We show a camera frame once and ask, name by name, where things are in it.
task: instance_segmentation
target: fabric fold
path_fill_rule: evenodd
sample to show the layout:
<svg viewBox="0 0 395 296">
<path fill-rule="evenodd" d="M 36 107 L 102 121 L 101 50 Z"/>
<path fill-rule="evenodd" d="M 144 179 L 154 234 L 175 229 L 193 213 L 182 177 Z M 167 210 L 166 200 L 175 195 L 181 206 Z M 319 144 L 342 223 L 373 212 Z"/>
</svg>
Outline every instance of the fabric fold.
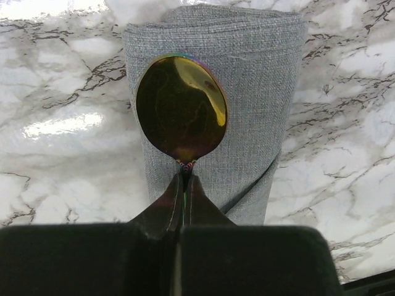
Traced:
<svg viewBox="0 0 395 296">
<path fill-rule="evenodd" d="M 195 164 L 206 195 L 237 224 L 262 224 L 293 98 L 306 23 L 299 14 L 200 4 L 161 22 L 129 24 L 124 33 L 131 106 L 141 75 L 155 57 L 183 52 L 221 83 L 229 124 L 221 144 Z M 175 161 L 142 135 L 151 200 L 178 171 Z M 230 209 L 231 203 L 237 203 Z"/>
</svg>

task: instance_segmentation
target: gray napkin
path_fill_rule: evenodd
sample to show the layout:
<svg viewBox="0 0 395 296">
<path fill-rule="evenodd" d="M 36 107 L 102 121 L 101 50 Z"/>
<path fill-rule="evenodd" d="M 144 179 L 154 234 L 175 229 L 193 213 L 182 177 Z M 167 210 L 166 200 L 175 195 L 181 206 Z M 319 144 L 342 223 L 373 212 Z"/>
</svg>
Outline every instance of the gray napkin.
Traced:
<svg viewBox="0 0 395 296">
<path fill-rule="evenodd" d="M 150 61 L 184 52 L 223 86 L 229 124 L 221 144 L 195 164 L 207 196 L 237 224 L 263 224 L 273 174 L 299 73 L 306 24 L 291 12 L 237 7 L 179 7 L 159 23 L 129 24 L 124 33 L 131 106 Z M 151 200 L 179 167 L 141 133 Z"/>
</svg>

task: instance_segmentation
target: marble surface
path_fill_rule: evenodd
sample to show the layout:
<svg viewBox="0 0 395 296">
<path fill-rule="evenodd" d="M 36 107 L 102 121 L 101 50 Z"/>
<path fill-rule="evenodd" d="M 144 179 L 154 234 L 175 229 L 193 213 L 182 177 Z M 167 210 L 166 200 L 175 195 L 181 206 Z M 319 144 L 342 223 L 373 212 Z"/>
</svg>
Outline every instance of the marble surface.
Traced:
<svg viewBox="0 0 395 296">
<path fill-rule="evenodd" d="M 343 282 L 395 268 L 391 0 L 0 0 L 0 225 L 128 221 L 148 205 L 121 32 L 199 2 L 305 14 L 266 222 L 319 229 Z"/>
</svg>

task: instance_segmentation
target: black holder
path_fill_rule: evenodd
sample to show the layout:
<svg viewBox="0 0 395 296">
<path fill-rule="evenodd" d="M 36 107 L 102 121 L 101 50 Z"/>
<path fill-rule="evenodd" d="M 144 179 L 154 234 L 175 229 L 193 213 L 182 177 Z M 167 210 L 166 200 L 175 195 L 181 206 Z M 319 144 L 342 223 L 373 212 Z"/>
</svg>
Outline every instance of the black holder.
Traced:
<svg viewBox="0 0 395 296">
<path fill-rule="evenodd" d="M 1 229 L 0 295 L 343 295 L 318 231 L 236 226 L 198 177 L 182 189 L 129 223 Z"/>
</svg>

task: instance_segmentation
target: gold spoon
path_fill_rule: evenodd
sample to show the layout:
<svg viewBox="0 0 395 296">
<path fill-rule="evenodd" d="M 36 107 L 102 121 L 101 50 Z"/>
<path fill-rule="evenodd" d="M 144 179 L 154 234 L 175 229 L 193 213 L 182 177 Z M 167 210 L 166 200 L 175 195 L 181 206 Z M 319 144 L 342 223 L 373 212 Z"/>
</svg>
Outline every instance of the gold spoon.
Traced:
<svg viewBox="0 0 395 296">
<path fill-rule="evenodd" d="M 228 107 L 220 84 L 196 59 L 162 55 L 139 82 L 136 109 L 151 144 L 180 164 L 185 191 L 195 162 L 225 135 Z"/>
</svg>

